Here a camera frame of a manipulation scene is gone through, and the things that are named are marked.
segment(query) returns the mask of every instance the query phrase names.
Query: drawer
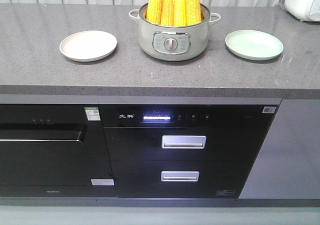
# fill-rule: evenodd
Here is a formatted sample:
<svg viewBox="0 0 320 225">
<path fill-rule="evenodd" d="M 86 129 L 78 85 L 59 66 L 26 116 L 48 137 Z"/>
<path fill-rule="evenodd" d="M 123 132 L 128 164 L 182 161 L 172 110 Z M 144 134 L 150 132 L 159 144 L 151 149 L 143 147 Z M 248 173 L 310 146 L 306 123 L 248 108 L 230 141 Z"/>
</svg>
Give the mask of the drawer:
<svg viewBox="0 0 320 225">
<path fill-rule="evenodd" d="M 111 162 L 119 198 L 237 198 L 251 165 L 201 161 Z"/>
<path fill-rule="evenodd" d="M 254 161 L 263 128 L 105 127 L 112 161 Z"/>
</svg>

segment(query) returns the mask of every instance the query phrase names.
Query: pot handle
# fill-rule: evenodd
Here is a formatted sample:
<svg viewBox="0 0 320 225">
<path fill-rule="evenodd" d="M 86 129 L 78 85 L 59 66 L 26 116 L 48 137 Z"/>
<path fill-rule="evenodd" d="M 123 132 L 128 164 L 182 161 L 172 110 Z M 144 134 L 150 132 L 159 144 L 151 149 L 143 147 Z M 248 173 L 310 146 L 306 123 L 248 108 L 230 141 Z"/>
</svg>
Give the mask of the pot handle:
<svg viewBox="0 0 320 225">
<path fill-rule="evenodd" d="M 221 19 L 220 14 L 215 12 L 210 12 L 210 21 L 209 25 L 213 25 L 215 22 L 218 22 Z"/>
<path fill-rule="evenodd" d="M 138 23 L 140 16 L 139 16 L 139 9 L 133 9 L 129 12 L 129 17 L 135 21 L 136 23 Z"/>
</svg>

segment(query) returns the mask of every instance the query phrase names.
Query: gray cabinet panel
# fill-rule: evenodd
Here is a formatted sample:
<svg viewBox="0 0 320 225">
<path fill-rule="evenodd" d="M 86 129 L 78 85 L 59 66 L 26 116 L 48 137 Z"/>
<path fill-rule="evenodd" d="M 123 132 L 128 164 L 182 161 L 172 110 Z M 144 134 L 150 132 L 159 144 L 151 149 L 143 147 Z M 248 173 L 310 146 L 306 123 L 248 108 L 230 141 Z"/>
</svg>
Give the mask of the gray cabinet panel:
<svg viewBox="0 0 320 225">
<path fill-rule="evenodd" d="M 320 199 L 320 100 L 283 100 L 243 199 Z"/>
</svg>

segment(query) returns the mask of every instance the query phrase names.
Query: built-in oven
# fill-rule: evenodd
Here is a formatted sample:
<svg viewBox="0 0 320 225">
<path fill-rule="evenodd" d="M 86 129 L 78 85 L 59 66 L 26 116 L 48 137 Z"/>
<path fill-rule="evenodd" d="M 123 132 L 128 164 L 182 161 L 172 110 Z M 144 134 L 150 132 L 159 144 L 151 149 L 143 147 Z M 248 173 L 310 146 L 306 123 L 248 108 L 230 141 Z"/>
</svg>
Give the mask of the built-in oven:
<svg viewBox="0 0 320 225">
<path fill-rule="evenodd" d="M 97 104 L 0 104 L 0 197 L 116 197 Z"/>
<path fill-rule="evenodd" d="M 118 198 L 239 197 L 278 104 L 212 101 L 99 105 Z"/>
</svg>

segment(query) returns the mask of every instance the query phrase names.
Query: control panel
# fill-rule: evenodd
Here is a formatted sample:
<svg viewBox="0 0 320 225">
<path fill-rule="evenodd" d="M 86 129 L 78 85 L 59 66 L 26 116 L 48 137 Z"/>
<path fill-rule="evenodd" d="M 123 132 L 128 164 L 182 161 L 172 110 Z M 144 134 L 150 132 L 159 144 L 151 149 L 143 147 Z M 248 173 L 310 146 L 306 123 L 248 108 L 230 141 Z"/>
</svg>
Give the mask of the control panel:
<svg viewBox="0 0 320 225">
<path fill-rule="evenodd" d="M 152 46 L 162 54 L 183 54 L 189 50 L 190 35 L 181 32 L 157 31 L 153 35 Z"/>
<path fill-rule="evenodd" d="M 101 105 L 104 127 L 245 127 L 268 123 L 276 105 Z"/>
<path fill-rule="evenodd" d="M 320 21 L 320 0 L 314 0 L 310 9 L 310 19 Z"/>
</svg>

